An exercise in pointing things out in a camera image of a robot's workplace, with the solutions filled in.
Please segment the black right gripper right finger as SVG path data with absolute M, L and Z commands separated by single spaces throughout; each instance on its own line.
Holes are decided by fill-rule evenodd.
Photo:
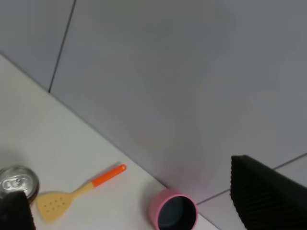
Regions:
M 307 188 L 247 155 L 231 157 L 230 196 L 247 230 L 307 228 Z

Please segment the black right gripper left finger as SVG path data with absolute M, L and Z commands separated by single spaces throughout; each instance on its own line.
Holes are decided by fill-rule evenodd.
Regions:
M 30 204 L 24 192 L 8 193 L 0 200 L 0 229 L 36 229 Z

